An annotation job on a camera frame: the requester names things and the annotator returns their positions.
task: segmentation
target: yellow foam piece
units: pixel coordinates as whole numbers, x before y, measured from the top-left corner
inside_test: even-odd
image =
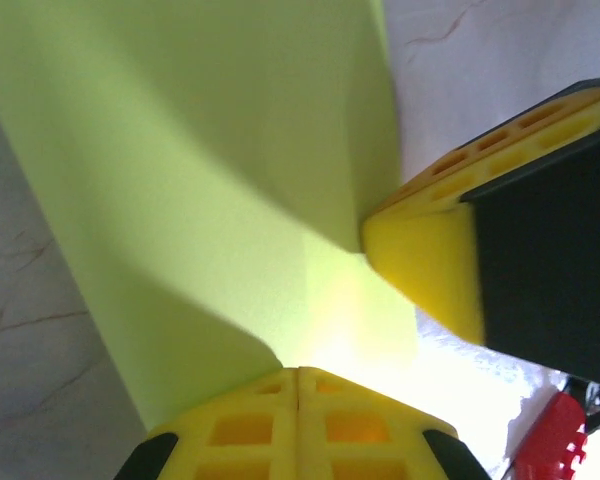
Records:
[[[474,224],[460,196],[600,129],[600,88],[558,98],[435,162],[363,226],[373,268],[466,341],[483,344]]]
[[[380,0],[0,1],[0,121],[148,427],[281,365],[395,388],[385,43]]]
[[[149,434],[179,440],[158,480],[446,480],[441,420],[316,368],[284,369]]]

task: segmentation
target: red plastic object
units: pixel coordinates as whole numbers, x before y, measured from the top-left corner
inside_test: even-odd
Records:
[[[555,394],[516,454],[515,480],[574,480],[586,457],[585,419],[575,398]]]

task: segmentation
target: gray marble surface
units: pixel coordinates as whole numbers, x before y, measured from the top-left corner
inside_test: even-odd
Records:
[[[386,0],[386,8],[405,177],[600,76],[600,0]],[[420,333],[418,358],[400,379],[417,385],[410,403],[456,425],[499,478],[563,376],[468,346],[424,317]],[[484,393],[456,396],[460,389]],[[112,478],[143,434],[0,129],[0,480]],[[600,478],[600,433],[579,478]]]

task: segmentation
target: white surface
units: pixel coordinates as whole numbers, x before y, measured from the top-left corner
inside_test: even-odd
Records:
[[[600,0],[387,0],[406,177],[584,78]],[[143,435],[0,133],[0,480],[107,479]],[[397,390],[454,424],[499,478],[563,376],[467,345],[426,317]],[[600,432],[580,480],[600,477]]]

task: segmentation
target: red toy piece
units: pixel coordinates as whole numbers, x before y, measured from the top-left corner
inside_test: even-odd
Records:
[[[585,420],[575,398],[554,395],[518,450],[515,480],[574,480],[575,467],[586,457]]]

